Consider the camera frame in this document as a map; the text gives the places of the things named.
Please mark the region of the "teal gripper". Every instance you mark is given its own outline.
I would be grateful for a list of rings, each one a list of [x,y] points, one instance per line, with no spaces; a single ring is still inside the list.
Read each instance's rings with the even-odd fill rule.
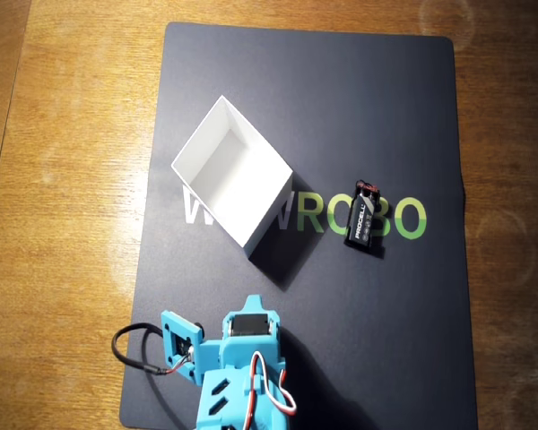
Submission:
[[[281,319],[274,310],[265,310],[260,295],[249,295],[246,312],[230,312],[223,320],[223,336],[219,348],[220,368],[249,366],[259,352],[272,381],[277,381],[285,369],[281,352]]]

